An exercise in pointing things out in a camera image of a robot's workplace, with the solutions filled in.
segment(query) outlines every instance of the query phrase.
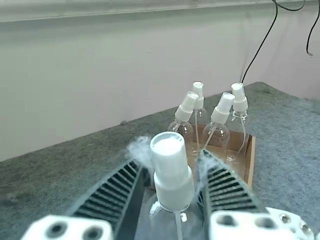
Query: spray bottle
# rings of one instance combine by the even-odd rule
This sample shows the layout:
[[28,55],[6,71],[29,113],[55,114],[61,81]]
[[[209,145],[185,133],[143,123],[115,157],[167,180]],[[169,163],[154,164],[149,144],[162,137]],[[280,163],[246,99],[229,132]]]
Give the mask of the spray bottle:
[[200,150],[199,142],[199,125],[206,126],[209,123],[208,113],[204,109],[204,93],[203,93],[204,84],[200,81],[195,81],[193,83],[192,91],[198,94],[199,98],[196,100],[194,105],[194,110],[190,118],[191,125],[194,126],[195,137],[196,137],[196,147],[194,148],[194,154],[197,154]]
[[189,119],[198,98],[198,94],[193,91],[188,91],[183,102],[179,105],[174,114],[175,120],[168,127],[168,131],[176,132],[183,136],[186,152],[189,156],[188,164],[191,169],[194,169],[196,166],[194,152],[197,150],[195,150],[196,146],[194,145],[194,129],[189,123]]
[[225,126],[225,123],[230,114],[230,109],[233,104],[235,96],[231,93],[224,92],[220,98],[218,105],[214,108],[211,115],[211,122],[203,130],[203,148],[210,148],[213,152],[217,152],[219,148],[218,157],[222,160],[227,158],[228,142],[230,139],[230,132]]
[[250,119],[247,114],[248,101],[245,95],[244,85],[236,82],[231,85],[232,94],[235,96],[233,100],[233,112],[226,122],[226,126],[234,134],[231,138],[232,142],[238,143],[235,150],[228,151],[227,162],[237,164],[239,160],[244,159],[246,155],[250,129]]
[[151,240],[203,239],[203,218],[196,202],[194,180],[187,164],[185,140],[162,132],[150,142],[156,196],[149,199]]

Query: screw hole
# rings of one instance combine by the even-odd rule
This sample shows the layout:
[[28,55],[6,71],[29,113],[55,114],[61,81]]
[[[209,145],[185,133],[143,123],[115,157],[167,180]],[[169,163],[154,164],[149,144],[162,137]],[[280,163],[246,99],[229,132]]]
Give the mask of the screw hole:
[[83,234],[83,240],[99,240],[102,237],[103,230],[99,227],[91,227]]
[[260,217],[255,220],[255,225],[257,225],[259,228],[265,228],[265,229],[276,229],[277,225],[275,222],[268,217]]
[[311,228],[305,223],[301,224],[301,230],[306,235],[311,233]]
[[237,225],[234,218],[230,215],[221,215],[216,219],[216,222],[221,225],[234,227]]
[[56,239],[63,234],[65,234],[67,230],[67,223],[64,221],[59,221],[53,223],[46,231],[46,236],[50,239]]
[[280,219],[284,224],[290,223],[290,217],[285,214],[280,214]]

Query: cardboard box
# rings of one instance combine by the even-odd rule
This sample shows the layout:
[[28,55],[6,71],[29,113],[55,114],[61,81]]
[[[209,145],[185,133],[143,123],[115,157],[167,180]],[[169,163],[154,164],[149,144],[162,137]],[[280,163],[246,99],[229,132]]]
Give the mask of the cardboard box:
[[[198,126],[200,145],[203,146],[203,129],[205,126]],[[230,132],[230,140],[228,143],[228,151],[236,152],[243,142],[243,134],[240,132]],[[194,131],[193,144],[197,147],[196,134]],[[206,148],[208,151],[214,153],[218,158],[223,155],[223,151],[220,147],[209,145]],[[255,167],[255,149],[256,149],[256,138],[252,135],[248,135],[248,144],[245,151],[244,159],[239,159],[238,164],[230,164],[230,166],[237,172],[237,174],[248,184],[251,188],[253,184],[254,167]],[[196,158],[187,152],[188,165],[193,168],[196,167]]]

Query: white pump cap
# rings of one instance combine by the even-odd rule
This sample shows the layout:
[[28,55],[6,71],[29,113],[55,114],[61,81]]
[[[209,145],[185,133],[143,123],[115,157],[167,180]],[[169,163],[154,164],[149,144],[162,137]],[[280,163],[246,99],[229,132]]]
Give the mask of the white pump cap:
[[198,98],[198,94],[193,91],[188,91],[183,99],[183,102],[175,111],[175,117],[182,122],[188,122],[194,111],[195,103]]
[[231,93],[222,93],[218,105],[214,108],[211,114],[211,121],[218,124],[225,124],[230,114],[230,109],[234,99],[235,96]]
[[193,199],[195,187],[187,163],[184,137],[177,132],[165,131],[153,137],[150,148],[159,203],[171,212],[186,209]]
[[204,107],[204,92],[203,92],[204,84],[200,81],[195,81],[193,83],[192,91],[198,94],[199,98],[196,100],[194,109],[202,109]]
[[236,112],[245,112],[248,109],[248,100],[245,95],[244,85],[236,82],[231,85],[232,94],[235,96],[233,100],[233,110]]

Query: gray carpet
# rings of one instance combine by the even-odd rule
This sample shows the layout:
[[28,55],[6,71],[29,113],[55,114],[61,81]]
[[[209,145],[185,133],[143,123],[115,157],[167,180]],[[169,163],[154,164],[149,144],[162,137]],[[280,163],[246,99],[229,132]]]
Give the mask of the gray carpet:
[[[266,206],[302,217],[320,230],[320,114],[315,102],[256,82],[245,88],[257,138],[253,189]],[[220,94],[207,97],[209,113]],[[75,200],[125,161],[139,135],[165,131],[176,108],[0,163],[1,240],[19,239],[47,214],[63,214]]]

